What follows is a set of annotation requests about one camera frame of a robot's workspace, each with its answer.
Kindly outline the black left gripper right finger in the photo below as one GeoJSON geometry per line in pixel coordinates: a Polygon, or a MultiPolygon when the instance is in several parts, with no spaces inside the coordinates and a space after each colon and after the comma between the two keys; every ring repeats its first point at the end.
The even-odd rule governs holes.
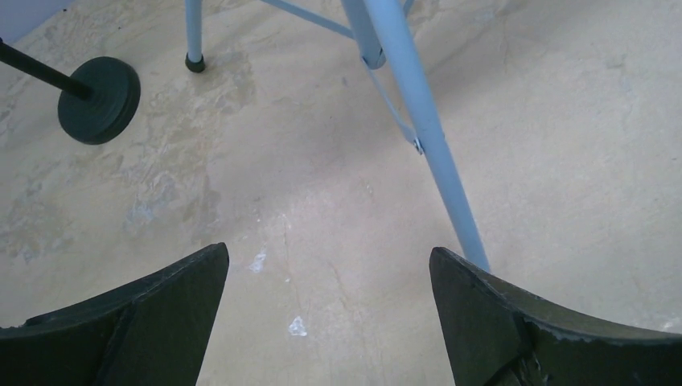
{"type": "Polygon", "coordinates": [[[678,385],[681,337],[568,309],[447,248],[429,272],[457,385],[678,385]]]}

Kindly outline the black round base mic stand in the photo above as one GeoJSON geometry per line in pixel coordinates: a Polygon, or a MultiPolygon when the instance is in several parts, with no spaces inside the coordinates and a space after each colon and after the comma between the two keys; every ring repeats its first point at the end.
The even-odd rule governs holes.
{"type": "Polygon", "coordinates": [[[120,59],[96,57],[67,76],[1,43],[1,62],[60,90],[60,126],[80,143],[101,145],[113,140],[137,111],[141,82],[134,68],[120,59]]]}

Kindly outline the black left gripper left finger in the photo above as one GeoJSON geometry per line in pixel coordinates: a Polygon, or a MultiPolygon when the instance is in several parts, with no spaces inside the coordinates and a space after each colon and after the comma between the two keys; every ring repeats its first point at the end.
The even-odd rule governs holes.
{"type": "Polygon", "coordinates": [[[4,385],[193,385],[228,275],[225,244],[1,331],[4,385]]]}

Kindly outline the light blue music stand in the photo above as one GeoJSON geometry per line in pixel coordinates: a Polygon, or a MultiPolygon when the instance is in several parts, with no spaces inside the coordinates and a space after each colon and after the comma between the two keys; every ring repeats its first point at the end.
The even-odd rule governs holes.
{"type": "Polygon", "coordinates": [[[355,41],[362,63],[403,137],[425,156],[464,257],[488,271],[489,260],[407,22],[412,2],[344,1],[347,26],[289,1],[270,0],[268,4],[355,41]],[[392,70],[412,122],[410,125],[401,119],[375,76],[375,70],[384,64],[392,70]]]}

